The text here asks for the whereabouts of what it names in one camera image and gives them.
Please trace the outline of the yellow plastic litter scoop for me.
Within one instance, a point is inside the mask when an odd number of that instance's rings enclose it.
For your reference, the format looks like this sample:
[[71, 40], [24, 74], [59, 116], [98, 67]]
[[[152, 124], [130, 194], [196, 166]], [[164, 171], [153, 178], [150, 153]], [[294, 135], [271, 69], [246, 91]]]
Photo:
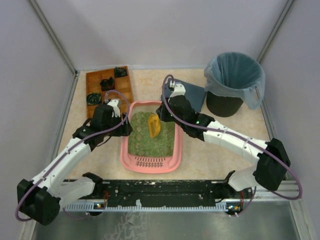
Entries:
[[151, 113], [147, 120], [149, 135], [151, 138], [155, 138], [160, 134], [161, 123], [160, 118], [156, 113]]

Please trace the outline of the pink litter box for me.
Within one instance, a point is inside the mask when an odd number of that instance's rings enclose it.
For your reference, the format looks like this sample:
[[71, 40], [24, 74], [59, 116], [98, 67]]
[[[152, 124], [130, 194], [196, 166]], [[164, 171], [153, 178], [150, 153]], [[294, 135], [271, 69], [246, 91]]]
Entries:
[[[158, 100], [151, 101], [134, 101], [130, 105], [128, 117], [131, 119], [133, 114], [142, 112], [154, 113], [161, 105]], [[174, 145], [171, 156], [138, 156], [129, 153], [129, 137], [122, 138], [120, 160], [122, 165], [130, 171], [144, 173], [144, 174], [164, 174], [177, 169], [181, 163], [183, 146], [183, 131], [175, 125], [174, 130]]]

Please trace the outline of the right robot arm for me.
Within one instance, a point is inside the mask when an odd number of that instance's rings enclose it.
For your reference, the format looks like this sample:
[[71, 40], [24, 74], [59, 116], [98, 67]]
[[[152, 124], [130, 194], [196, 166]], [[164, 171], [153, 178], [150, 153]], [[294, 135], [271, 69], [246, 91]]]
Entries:
[[225, 179], [236, 192], [256, 186], [276, 191], [291, 165], [280, 140], [260, 140], [232, 130], [213, 117], [196, 112], [183, 95], [163, 101], [156, 114], [163, 122], [176, 123], [189, 137], [221, 146], [250, 162], [251, 167], [231, 171]]

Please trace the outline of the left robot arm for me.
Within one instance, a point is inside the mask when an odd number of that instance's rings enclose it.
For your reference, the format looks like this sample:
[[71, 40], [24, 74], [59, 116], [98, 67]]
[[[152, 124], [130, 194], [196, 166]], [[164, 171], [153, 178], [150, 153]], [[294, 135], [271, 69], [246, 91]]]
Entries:
[[129, 136], [132, 128], [128, 115], [120, 111], [121, 101], [111, 99], [99, 104], [93, 117], [79, 127], [62, 152], [31, 180], [22, 179], [17, 185], [18, 221], [34, 220], [43, 226], [53, 222], [60, 210], [102, 189], [102, 178], [87, 172], [66, 185], [66, 176], [95, 148], [107, 142], [106, 137]]

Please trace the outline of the green cat litter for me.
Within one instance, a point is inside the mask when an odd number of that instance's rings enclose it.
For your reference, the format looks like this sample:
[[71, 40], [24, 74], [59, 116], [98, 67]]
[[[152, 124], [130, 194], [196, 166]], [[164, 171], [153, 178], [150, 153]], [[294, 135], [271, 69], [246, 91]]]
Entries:
[[175, 123], [160, 122], [160, 133], [151, 138], [148, 118], [151, 112], [138, 111], [131, 117], [133, 128], [128, 137], [128, 153], [139, 157], [169, 157], [173, 155], [175, 144]]

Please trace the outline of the folded grey-blue cloth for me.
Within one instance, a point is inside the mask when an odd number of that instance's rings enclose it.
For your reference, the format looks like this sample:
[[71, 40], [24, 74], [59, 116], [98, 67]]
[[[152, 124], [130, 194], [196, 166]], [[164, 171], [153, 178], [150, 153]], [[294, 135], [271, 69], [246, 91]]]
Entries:
[[201, 112], [206, 98], [206, 91], [203, 87], [197, 86], [179, 79], [174, 79], [176, 83], [181, 83], [185, 90], [185, 98], [190, 102], [196, 112]]

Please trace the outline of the black green coiled item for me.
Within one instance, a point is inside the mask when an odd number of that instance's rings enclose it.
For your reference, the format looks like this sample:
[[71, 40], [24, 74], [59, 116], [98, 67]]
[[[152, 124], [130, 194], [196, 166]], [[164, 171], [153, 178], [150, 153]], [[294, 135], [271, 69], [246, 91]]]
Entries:
[[92, 92], [86, 96], [88, 106], [98, 105], [102, 103], [102, 95], [99, 92]]

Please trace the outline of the wooden compartment tray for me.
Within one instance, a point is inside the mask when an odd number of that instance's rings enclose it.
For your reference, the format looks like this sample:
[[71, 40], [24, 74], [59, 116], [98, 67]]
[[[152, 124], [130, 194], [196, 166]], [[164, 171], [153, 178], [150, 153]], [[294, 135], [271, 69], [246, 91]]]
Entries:
[[134, 102], [131, 79], [127, 66], [116, 66], [105, 70], [86, 73], [86, 116], [91, 118], [98, 104], [105, 99], [119, 98], [120, 112], [128, 111], [125, 99], [129, 104]]

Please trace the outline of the black coiled item middle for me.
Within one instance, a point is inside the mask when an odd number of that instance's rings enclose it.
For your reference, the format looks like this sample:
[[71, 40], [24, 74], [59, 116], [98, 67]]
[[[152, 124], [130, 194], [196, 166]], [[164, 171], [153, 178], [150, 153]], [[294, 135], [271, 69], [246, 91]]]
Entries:
[[100, 81], [101, 91], [110, 91], [115, 89], [115, 80], [113, 77], [104, 78]]

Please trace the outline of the black trash bin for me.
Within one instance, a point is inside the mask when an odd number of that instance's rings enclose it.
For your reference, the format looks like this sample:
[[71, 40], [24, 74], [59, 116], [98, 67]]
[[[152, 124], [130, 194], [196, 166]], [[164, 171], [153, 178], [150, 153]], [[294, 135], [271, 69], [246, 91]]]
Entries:
[[243, 100], [239, 97], [217, 96], [211, 92], [206, 94], [206, 106], [208, 110], [218, 117], [231, 117], [242, 106]]

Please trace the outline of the black coiled item top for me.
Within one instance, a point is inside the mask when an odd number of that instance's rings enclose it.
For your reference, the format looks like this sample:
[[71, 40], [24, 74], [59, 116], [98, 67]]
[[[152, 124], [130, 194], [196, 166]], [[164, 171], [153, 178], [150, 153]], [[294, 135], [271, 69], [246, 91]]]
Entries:
[[126, 66], [115, 67], [113, 72], [115, 78], [123, 78], [128, 76], [128, 70]]

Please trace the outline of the blue plastic bin liner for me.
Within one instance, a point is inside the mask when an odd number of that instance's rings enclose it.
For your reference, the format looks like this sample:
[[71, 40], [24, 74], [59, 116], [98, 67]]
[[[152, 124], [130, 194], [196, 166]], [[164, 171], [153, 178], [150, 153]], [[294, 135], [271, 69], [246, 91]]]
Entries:
[[204, 69], [205, 91], [218, 97], [240, 98], [249, 109], [257, 109], [265, 93], [262, 66], [241, 52], [224, 52], [212, 58]]

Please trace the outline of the black metal base rail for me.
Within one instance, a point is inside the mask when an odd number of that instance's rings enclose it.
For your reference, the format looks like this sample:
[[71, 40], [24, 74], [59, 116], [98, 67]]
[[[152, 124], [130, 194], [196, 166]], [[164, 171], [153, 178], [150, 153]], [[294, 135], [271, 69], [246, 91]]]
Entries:
[[241, 212], [253, 190], [222, 180], [104, 180], [100, 190], [64, 207], [67, 212]]

